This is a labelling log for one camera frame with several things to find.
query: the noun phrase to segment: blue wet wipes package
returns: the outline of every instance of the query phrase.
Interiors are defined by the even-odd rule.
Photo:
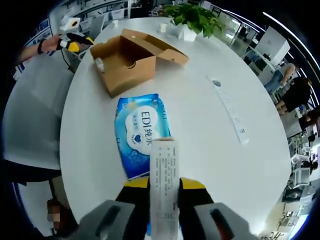
[[[128,179],[148,176],[152,139],[170,137],[165,106],[158,94],[120,98],[114,128]]]

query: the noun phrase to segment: white pot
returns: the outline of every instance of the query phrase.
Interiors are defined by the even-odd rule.
[[[194,41],[197,36],[194,31],[188,28],[187,24],[177,27],[177,35],[179,39],[183,39],[184,41]]]

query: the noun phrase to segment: wristwatch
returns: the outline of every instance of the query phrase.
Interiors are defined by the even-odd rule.
[[[37,49],[37,52],[38,54],[42,54],[43,51],[42,51],[42,44],[44,43],[45,39],[42,39],[40,42],[39,42],[39,45],[38,45],[38,49]]]

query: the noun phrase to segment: hand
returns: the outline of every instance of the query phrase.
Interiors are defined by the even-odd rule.
[[[58,47],[58,42],[59,42],[60,36],[54,35],[50,37],[49,39],[46,39],[42,43],[42,52],[51,52],[51,51],[56,51]]]

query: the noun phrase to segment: open cardboard box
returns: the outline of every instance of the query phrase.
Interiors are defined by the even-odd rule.
[[[96,67],[111,98],[149,80],[156,73],[156,57],[181,65],[188,57],[160,39],[139,31],[123,29],[121,35],[90,49],[100,58],[104,72]]]

